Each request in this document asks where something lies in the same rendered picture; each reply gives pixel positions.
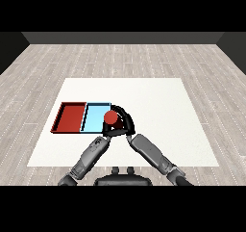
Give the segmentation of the dark grey robot body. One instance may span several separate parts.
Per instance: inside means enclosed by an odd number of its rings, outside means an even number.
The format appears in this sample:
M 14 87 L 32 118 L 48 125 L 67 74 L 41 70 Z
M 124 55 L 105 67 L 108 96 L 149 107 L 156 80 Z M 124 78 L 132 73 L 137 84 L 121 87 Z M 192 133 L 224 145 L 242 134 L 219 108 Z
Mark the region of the dark grey robot body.
M 94 186 L 152 186 L 149 178 L 136 175 L 133 167 L 127 167 L 126 174 L 119 173 L 119 167 L 113 167 L 111 174 L 97 178 Z

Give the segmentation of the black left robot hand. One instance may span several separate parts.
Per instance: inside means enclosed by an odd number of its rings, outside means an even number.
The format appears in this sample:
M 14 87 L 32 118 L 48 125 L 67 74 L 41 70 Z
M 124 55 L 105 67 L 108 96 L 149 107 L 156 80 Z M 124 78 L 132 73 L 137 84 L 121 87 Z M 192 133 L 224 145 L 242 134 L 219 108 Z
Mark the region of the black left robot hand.
M 124 123 L 107 124 L 103 122 L 102 134 L 104 137 L 117 137 L 125 135 L 128 132 L 128 127 Z

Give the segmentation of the shallow red open box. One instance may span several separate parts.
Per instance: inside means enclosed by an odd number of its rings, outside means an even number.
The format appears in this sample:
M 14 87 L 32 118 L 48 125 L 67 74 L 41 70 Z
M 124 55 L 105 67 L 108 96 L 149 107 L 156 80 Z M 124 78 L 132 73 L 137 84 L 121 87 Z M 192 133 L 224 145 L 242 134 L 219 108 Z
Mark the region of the shallow red open box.
M 62 102 L 51 133 L 53 134 L 80 134 L 86 102 Z

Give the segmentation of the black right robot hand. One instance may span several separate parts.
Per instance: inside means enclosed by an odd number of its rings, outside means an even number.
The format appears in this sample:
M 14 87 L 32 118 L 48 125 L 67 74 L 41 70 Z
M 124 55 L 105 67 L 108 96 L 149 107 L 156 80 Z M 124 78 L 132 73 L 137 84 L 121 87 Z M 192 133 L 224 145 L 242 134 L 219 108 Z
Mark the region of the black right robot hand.
M 128 127 L 128 132 L 125 135 L 133 135 L 135 133 L 135 125 L 132 120 L 132 117 L 120 106 L 112 105 L 111 109 L 118 113 L 122 122 Z

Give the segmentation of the shallow light blue open box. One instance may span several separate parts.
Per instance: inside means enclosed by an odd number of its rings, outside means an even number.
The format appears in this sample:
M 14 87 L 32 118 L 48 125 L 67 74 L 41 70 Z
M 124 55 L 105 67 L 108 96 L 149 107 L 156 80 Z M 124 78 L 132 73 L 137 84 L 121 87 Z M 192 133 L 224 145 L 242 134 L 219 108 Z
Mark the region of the shallow light blue open box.
M 110 109 L 110 102 L 88 102 L 80 132 L 82 134 L 100 134 L 103 130 L 104 115 Z

